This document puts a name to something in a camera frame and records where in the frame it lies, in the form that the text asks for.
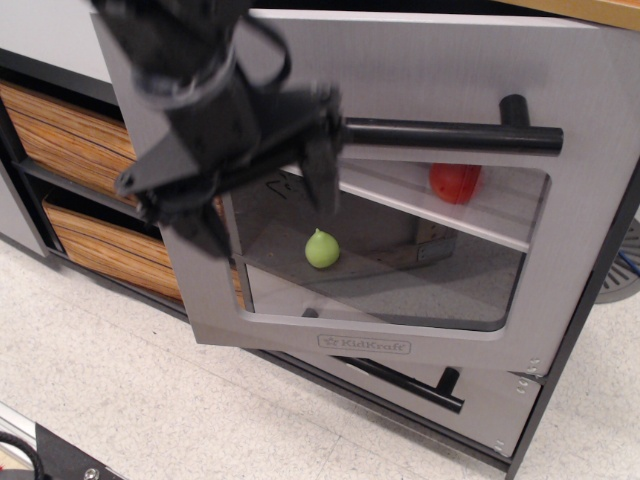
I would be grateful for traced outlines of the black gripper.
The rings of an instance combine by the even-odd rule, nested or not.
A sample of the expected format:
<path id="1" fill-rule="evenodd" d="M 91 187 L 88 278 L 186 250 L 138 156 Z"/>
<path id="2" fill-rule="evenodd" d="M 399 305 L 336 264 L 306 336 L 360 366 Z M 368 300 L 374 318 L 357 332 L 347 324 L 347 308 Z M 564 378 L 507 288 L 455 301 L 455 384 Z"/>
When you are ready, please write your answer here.
<path id="1" fill-rule="evenodd" d="M 169 224 L 211 257 L 229 258 L 229 235 L 212 200 L 291 163 L 322 215 L 339 205 L 340 92 L 330 84 L 258 87 L 240 68 L 179 87 L 133 71 L 140 105 L 167 130 L 115 182 L 154 222 Z"/>

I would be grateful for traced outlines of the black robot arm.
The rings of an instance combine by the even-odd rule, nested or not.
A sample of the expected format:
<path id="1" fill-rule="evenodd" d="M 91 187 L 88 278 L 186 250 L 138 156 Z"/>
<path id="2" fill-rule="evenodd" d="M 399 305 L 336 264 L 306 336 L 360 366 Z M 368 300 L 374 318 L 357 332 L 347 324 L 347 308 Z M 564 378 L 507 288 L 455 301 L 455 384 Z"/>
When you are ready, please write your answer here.
<path id="1" fill-rule="evenodd" d="M 95 9 L 124 52 L 137 96 L 168 122 L 168 132 L 119 175 L 115 188 L 137 200 L 143 219 L 171 227 L 214 257 L 230 257 L 217 196 L 291 163 L 312 204 L 339 201 L 340 98 L 333 88 L 288 90 L 284 57 L 254 84 L 238 63 L 238 23 L 282 53 L 284 38 L 250 14 L 247 1 L 98 1 Z"/>

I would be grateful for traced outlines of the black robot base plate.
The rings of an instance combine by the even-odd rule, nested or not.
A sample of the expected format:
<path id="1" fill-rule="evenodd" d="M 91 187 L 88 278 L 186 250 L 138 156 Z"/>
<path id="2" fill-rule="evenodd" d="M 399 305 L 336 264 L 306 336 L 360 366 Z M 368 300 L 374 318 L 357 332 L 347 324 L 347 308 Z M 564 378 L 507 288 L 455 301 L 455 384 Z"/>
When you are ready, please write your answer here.
<path id="1" fill-rule="evenodd" d="M 38 423 L 35 424 L 35 439 L 45 473 L 52 479 L 124 479 L 111 467 Z"/>

